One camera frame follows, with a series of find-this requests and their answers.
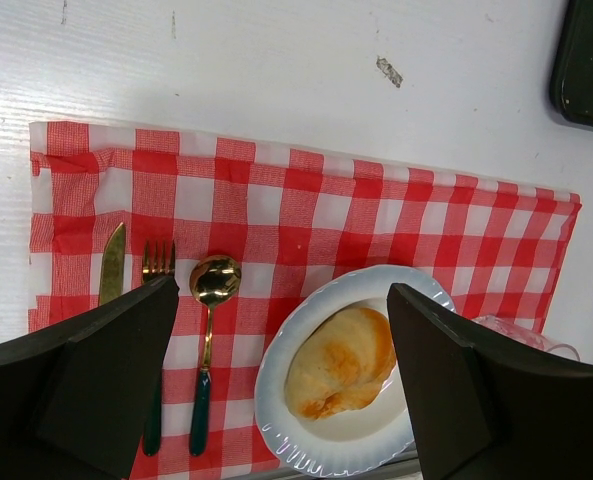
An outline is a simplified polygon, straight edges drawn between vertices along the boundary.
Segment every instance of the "fork handle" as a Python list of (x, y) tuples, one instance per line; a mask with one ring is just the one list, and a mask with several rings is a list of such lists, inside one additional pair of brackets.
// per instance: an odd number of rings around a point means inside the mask
[(158, 377), (154, 398), (145, 420), (145, 431), (143, 432), (143, 452), (148, 457), (156, 455), (160, 450), (161, 423), (162, 423), (162, 393), (163, 375)]
[(198, 370), (196, 378), (196, 395), (194, 397), (194, 411), (192, 412), (192, 426), (189, 432), (189, 453), (194, 457), (201, 455), (207, 448), (209, 433), (209, 392), (212, 380), (209, 369)]

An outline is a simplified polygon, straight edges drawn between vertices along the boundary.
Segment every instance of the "white table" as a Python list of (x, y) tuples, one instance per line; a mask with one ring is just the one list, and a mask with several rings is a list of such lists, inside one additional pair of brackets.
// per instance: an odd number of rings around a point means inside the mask
[(27, 124), (67, 118), (575, 190), (584, 208), (546, 333), (593, 363), (593, 132), (556, 123), (545, 94), (565, 4), (0, 0), (0, 341), (27, 329)]

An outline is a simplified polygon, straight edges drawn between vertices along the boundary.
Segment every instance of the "plate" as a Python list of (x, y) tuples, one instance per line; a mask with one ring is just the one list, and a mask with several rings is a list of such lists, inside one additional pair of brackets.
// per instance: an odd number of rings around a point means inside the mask
[(366, 306), (387, 316), (392, 283), (406, 283), (454, 311), (436, 280), (410, 267), (377, 265), (345, 274), (312, 293), (283, 323), (265, 352), (255, 389), (256, 423), (267, 447), (284, 464), (315, 477), (349, 477), (391, 460), (413, 441), (398, 365), (368, 407), (307, 421), (285, 404), (284, 386), (294, 355), (330, 316)]

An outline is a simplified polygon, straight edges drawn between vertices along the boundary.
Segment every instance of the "knife blade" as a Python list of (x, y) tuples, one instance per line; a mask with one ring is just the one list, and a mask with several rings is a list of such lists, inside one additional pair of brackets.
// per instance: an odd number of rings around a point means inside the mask
[(105, 246), (100, 269), (99, 305), (110, 302), (123, 293), (126, 237), (125, 224), (121, 222)]

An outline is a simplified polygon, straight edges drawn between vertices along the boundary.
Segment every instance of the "bread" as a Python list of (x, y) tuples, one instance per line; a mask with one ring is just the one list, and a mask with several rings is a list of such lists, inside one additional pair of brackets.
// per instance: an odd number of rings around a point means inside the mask
[(341, 310), (296, 352), (285, 383), (287, 407), (310, 420), (365, 408), (395, 364), (387, 319), (369, 308)]

